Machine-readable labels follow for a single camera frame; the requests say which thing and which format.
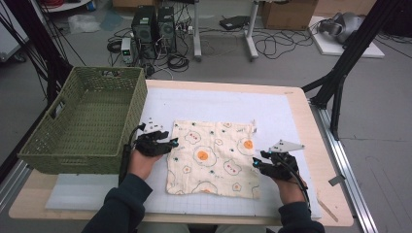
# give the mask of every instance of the printed cartoon pattern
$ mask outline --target printed cartoon pattern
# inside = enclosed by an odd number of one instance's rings
[[[179,138],[179,146],[167,157],[167,192],[259,198],[253,130],[251,124],[176,120],[171,138]]]

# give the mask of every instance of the table leg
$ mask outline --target table leg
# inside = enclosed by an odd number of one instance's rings
[[[196,61],[201,61],[202,49],[200,47],[198,5],[199,5],[199,0],[194,0],[193,49],[194,49],[194,59]]]
[[[254,32],[255,20],[257,19],[258,12],[258,0],[254,0],[251,11],[251,20],[249,22],[249,29],[245,30],[245,38],[248,43],[249,51],[251,52],[251,61],[258,58],[258,51],[255,47],[255,42],[252,39],[252,33]]]

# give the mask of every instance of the concrete floor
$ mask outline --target concrete floor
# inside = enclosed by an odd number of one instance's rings
[[[76,14],[90,13],[77,9],[55,17],[59,21]],[[103,21],[108,11],[100,8],[91,14]],[[203,19],[201,23],[211,23],[214,28],[219,28],[209,19]],[[128,26],[130,20],[122,20],[113,30],[69,34],[67,39],[87,65],[108,66],[107,39]],[[239,35],[235,39],[233,35],[202,34],[201,39],[202,61],[194,61],[190,50],[189,69],[184,73],[172,73],[175,81],[304,86],[326,75],[339,58],[320,55],[312,45],[297,47],[276,60],[261,55],[250,62],[246,44]],[[385,43],[412,55],[411,44]],[[410,232],[412,62],[411,58],[377,41],[375,44],[385,58],[362,58],[349,74],[343,92],[339,135],[378,231]],[[66,52],[71,64],[81,65],[67,46]],[[160,71],[153,75],[153,79],[170,80],[171,77]],[[312,97],[315,93],[311,91],[307,96]],[[0,162],[9,155],[45,106],[31,63],[0,63]],[[79,220],[11,219],[7,214],[9,208],[10,204],[0,214],[0,228],[5,233],[80,232],[86,224]],[[361,232],[361,228],[356,222],[350,228],[327,227],[326,231]]]

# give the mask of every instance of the cardboard box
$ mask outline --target cardboard box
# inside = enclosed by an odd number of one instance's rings
[[[319,0],[314,16],[333,17],[336,13],[351,12],[366,16],[376,0]]]
[[[139,5],[157,6],[158,0],[113,0],[113,7],[122,10],[136,10]]]
[[[267,29],[306,30],[318,0],[290,0],[287,4],[264,3],[261,18]]]

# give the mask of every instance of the dark sleeve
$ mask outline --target dark sleeve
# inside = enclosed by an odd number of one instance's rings
[[[310,218],[305,202],[294,202],[279,208],[283,228],[279,233],[318,233],[325,232],[324,226]]]
[[[128,174],[118,188],[107,193],[103,207],[82,232],[132,232],[145,215],[143,203],[151,192],[142,179]]]

